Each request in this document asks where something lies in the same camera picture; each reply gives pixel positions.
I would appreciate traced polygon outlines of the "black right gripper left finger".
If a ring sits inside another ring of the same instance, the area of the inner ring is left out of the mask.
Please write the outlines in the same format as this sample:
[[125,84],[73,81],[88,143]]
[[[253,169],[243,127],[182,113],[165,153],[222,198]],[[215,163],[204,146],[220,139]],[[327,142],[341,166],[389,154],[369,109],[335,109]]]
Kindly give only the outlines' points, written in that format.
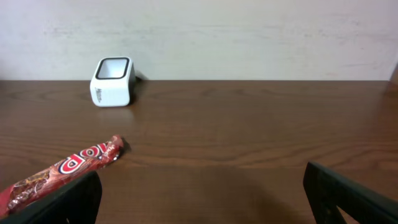
[[1,224],[94,224],[102,185],[92,171],[1,220]]

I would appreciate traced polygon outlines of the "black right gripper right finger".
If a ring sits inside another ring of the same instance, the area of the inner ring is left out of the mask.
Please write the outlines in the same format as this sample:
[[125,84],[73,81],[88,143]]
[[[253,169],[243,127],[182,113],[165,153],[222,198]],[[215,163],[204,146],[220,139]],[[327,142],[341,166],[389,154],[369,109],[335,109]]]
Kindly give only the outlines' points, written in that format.
[[358,223],[397,224],[397,202],[342,175],[309,162],[303,187],[317,224],[345,223],[345,211]]

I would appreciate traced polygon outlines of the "red chocolate bar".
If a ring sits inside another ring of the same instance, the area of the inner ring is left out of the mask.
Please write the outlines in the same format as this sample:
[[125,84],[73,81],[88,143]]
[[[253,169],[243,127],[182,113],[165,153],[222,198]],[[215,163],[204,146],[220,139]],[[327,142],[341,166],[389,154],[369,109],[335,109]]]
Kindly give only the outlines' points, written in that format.
[[60,187],[91,171],[102,169],[116,161],[124,148],[122,137],[86,148],[20,180],[1,192],[1,218],[22,210]]

